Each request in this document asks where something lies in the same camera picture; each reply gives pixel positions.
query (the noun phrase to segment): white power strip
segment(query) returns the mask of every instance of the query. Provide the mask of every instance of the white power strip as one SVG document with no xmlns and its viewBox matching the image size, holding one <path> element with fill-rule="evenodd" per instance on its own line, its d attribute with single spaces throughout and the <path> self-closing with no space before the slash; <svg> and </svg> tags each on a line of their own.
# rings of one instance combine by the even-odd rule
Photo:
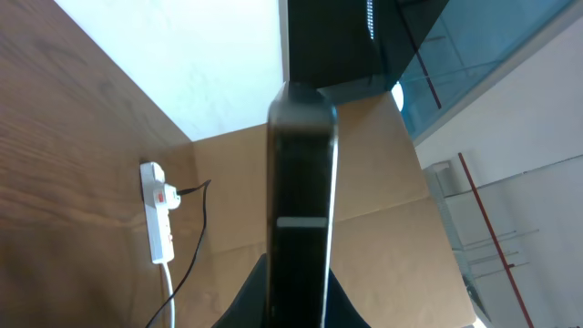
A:
<svg viewBox="0 0 583 328">
<path fill-rule="evenodd" d="M 168 214 L 169 210 L 174 210 L 180 205 L 180 196 L 176 193 L 176 188 L 165 182 L 164 171 L 158 163 L 141 164 L 139 172 L 152 262 L 166 263 L 174 259 Z"/>
</svg>

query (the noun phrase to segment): cardboard box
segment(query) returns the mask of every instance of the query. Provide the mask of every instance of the cardboard box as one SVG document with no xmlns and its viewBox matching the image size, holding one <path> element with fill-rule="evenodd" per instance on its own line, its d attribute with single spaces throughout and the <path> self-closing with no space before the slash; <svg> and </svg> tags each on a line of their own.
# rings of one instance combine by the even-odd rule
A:
<svg viewBox="0 0 583 328">
<path fill-rule="evenodd" d="M 332 270 L 372 327 L 459 328 L 474 311 L 393 99 L 339 106 Z M 220 311 L 265 252 L 266 128 L 195 142 L 212 179 L 208 245 Z"/>
</svg>

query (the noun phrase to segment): wood grain panel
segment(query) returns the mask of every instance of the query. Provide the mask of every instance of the wood grain panel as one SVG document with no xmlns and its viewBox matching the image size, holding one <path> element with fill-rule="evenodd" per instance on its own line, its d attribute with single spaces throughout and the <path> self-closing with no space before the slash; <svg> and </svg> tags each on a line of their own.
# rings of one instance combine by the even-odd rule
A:
<svg viewBox="0 0 583 328">
<path fill-rule="evenodd" d="M 163 281 L 140 197 L 146 160 L 179 188 L 198 184 L 189 140 L 54 2 L 0 2 L 0 326 L 148 321 Z M 171 213 L 176 282 L 200 202 Z M 207 249 L 179 296 L 179 325 L 220 315 Z"/>
</svg>

